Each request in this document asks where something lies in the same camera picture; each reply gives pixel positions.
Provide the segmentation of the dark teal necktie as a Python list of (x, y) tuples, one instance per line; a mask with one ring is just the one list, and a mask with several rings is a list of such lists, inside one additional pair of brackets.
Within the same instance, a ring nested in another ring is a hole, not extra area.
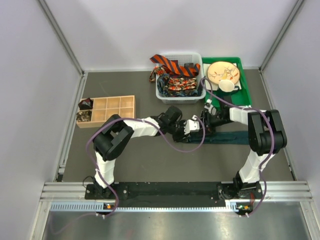
[[(192, 133), (182, 142), (186, 144), (200, 144), (203, 135)], [(209, 132), (205, 135), (203, 144), (214, 145), (249, 145), (247, 131)]]

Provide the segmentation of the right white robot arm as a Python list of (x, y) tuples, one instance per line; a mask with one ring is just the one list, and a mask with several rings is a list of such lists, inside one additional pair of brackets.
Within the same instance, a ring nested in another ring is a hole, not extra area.
[[(255, 111), (246, 107), (223, 107), (217, 111), (207, 107), (201, 112), (206, 144), (248, 145), (250, 152), (243, 167), (231, 184), (218, 186), (219, 196), (225, 200), (254, 198), (261, 193), (263, 169), (280, 149), (287, 145), (287, 136), (278, 110)], [(248, 127), (246, 131), (217, 132), (216, 128), (231, 122)]]

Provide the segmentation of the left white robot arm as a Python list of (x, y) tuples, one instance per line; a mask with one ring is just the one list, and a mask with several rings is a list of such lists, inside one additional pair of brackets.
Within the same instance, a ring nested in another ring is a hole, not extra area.
[(175, 142), (182, 142), (193, 133), (205, 136), (204, 125), (197, 116), (183, 120), (182, 115), (182, 111), (176, 106), (170, 106), (165, 112), (147, 118), (121, 118), (118, 114), (112, 115), (92, 139), (96, 156), (93, 181), (95, 192), (104, 199), (113, 194), (115, 162), (131, 139), (164, 136), (168, 133)]

